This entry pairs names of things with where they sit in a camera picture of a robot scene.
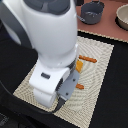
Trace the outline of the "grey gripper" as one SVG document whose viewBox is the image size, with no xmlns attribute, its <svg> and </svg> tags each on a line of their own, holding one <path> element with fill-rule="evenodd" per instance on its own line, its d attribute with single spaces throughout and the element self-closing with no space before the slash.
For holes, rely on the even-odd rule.
<svg viewBox="0 0 128 128">
<path fill-rule="evenodd" d="M 53 113 L 58 111 L 67 100 L 70 99 L 77 83 L 79 80 L 80 74 L 77 70 L 74 70 L 66 80 L 61 79 L 56 87 L 58 104 L 53 110 Z"/>
</svg>

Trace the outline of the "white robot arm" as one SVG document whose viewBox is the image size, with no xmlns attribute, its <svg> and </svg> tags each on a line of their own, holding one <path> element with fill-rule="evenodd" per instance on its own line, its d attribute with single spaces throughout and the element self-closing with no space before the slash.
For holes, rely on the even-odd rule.
<svg viewBox="0 0 128 128">
<path fill-rule="evenodd" d="M 19 45 L 37 51 L 29 80 L 38 103 L 58 111 L 79 80 L 75 0 L 0 0 L 0 21 Z"/>
</svg>

